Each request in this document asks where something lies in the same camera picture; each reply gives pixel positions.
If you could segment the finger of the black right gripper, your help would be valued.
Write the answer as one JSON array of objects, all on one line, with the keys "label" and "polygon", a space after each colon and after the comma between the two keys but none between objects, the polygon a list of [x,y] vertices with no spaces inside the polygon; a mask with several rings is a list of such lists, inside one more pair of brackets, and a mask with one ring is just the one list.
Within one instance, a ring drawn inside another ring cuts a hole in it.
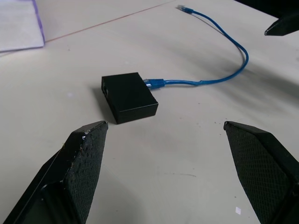
[{"label": "finger of the black right gripper", "polygon": [[299,30],[299,12],[283,15],[264,32],[265,36],[284,36]]}]

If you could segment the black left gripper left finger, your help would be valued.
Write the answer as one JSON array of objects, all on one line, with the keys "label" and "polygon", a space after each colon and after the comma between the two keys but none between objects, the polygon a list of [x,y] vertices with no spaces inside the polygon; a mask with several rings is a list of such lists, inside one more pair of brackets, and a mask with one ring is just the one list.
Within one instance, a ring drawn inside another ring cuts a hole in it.
[{"label": "black left gripper left finger", "polygon": [[98,184],[108,123],[73,131],[37,172],[6,224],[84,224]]}]

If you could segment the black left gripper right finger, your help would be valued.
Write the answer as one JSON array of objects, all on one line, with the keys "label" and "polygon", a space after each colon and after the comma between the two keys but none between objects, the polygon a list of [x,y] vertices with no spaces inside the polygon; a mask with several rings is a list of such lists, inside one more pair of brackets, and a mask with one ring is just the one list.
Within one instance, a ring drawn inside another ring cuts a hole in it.
[{"label": "black left gripper right finger", "polygon": [[224,123],[236,172],[262,224],[299,222],[299,163],[270,132]]}]

